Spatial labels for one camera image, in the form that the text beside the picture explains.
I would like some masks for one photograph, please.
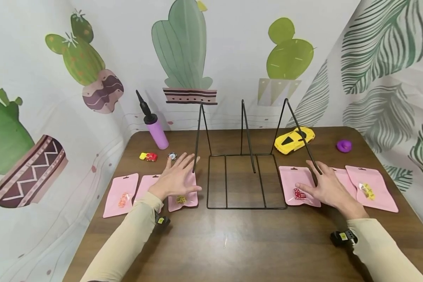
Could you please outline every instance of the right hand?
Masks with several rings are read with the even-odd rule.
[[[346,217],[346,219],[365,219],[369,217],[362,204],[357,202],[348,193],[343,184],[340,183],[333,169],[317,161],[316,165],[322,172],[322,175],[320,175],[312,161],[307,161],[307,164],[316,175],[318,185],[316,188],[313,188],[302,183],[296,183],[295,186],[297,188],[309,193],[320,202],[336,208]]]

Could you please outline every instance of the red toy car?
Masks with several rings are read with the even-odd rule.
[[[141,155],[139,155],[139,159],[140,160],[146,160],[146,161],[156,161],[156,159],[158,158],[158,155],[154,154],[154,153],[141,153]]]

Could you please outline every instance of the beige sleeve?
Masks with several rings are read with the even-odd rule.
[[[121,281],[155,227],[155,211],[163,203],[147,192],[114,231],[89,265],[81,282]]]
[[[348,220],[348,227],[358,239],[354,254],[366,265],[374,282],[423,281],[423,275],[376,219]]]

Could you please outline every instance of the curtain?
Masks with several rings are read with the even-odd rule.
[[[284,98],[355,128],[423,221],[423,0],[307,1],[0,1],[0,282],[63,279],[146,130],[135,89],[165,130],[199,101],[239,128],[242,98],[250,128]]]

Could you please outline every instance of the red dice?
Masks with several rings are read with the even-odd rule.
[[[297,199],[297,200],[307,199],[306,194],[301,192],[301,190],[299,190],[298,188],[294,188],[293,192],[295,193],[295,199]]]

